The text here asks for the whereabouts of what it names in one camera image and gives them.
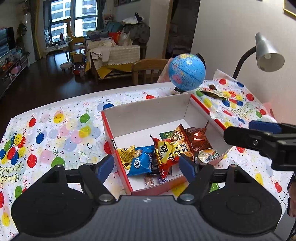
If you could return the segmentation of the person's right hand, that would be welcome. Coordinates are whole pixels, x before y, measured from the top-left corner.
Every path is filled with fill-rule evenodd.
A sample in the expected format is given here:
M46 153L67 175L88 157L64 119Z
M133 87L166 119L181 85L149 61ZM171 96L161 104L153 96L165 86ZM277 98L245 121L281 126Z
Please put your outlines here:
M288 183L287 190L288 190L288 207L287 207L287 214L290 217L296 216L296 181L295 175L293 175Z

